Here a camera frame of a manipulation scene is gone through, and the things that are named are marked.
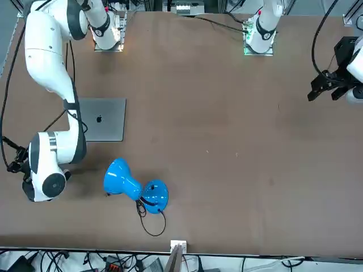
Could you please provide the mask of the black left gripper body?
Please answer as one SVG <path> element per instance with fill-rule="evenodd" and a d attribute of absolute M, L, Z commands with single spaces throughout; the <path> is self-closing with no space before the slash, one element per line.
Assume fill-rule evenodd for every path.
<path fill-rule="evenodd" d="M 354 46 L 357 39 L 357 36 L 344 36 L 334 46 L 337 69 L 333 72 L 329 72 L 327 74 L 328 77 L 342 82 L 357 83 L 357 79 L 355 79 L 355 77 L 347 70 L 347 66 L 353 56 Z"/>

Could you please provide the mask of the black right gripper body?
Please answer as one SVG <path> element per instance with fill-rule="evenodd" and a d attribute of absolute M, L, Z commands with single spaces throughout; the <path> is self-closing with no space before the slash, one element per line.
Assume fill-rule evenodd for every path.
<path fill-rule="evenodd" d="M 29 166 L 28 150 L 22 146 L 12 146 L 16 151 L 15 159 L 7 167 L 7 171 L 11 173 L 23 173 L 23 181 L 31 180 L 31 169 Z"/>

